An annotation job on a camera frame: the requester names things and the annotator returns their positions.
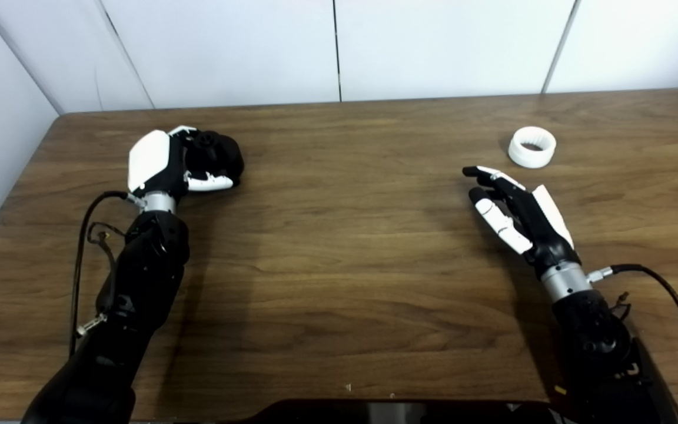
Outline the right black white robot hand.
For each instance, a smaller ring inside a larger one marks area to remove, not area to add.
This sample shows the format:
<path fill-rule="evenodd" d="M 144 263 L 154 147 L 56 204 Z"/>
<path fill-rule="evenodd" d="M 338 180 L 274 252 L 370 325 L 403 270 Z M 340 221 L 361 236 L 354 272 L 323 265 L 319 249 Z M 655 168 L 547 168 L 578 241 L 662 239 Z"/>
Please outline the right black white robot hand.
<path fill-rule="evenodd" d="M 463 167 L 476 186 L 468 191 L 474 209 L 497 237 L 532 266 L 536 276 L 581 264 L 563 216 L 546 186 L 528 190 L 508 174 L 484 166 Z"/>

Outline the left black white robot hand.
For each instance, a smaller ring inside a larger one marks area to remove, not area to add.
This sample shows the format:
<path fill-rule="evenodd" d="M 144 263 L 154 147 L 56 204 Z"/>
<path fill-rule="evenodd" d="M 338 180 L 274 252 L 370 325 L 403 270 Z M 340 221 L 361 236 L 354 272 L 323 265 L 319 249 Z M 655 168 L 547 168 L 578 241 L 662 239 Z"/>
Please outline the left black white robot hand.
<path fill-rule="evenodd" d="M 181 125 L 151 131 L 129 151 L 129 192 L 143 198 L 166 193 L 180 199 L 189 191 L 229 190 L 240 184 L 245 162 L 238 143 L 215 131 Z"/>

